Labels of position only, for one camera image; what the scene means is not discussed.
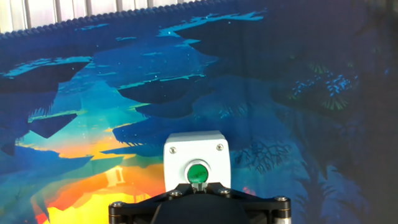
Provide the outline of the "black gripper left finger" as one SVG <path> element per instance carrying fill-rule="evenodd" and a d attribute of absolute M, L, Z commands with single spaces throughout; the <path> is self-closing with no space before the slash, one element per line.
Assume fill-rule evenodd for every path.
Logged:
<path fill-rule="evenodd" d="M 173 199 L 192 195 L 197 188 L 197 184 L 178 184 L 170 191 L 139 203 L 113 202 L 108 206 L 109 224 L 150 224 L 160 205 Z"/>

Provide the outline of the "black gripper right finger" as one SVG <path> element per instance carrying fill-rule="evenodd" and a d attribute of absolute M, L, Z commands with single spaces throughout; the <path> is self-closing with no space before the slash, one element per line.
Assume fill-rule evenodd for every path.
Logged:
<path fill-rule="evenodd" d="M 264 213 L 266 223 L 291 224 L 291 199 L 277 195 L 271 198 L 260 198 L 245 192 L 233 190 L 221 183 L 199 183 L 198 192 L 212 194 L 239 202 L 245 212 L 253 215 L 255 212 Z"/>

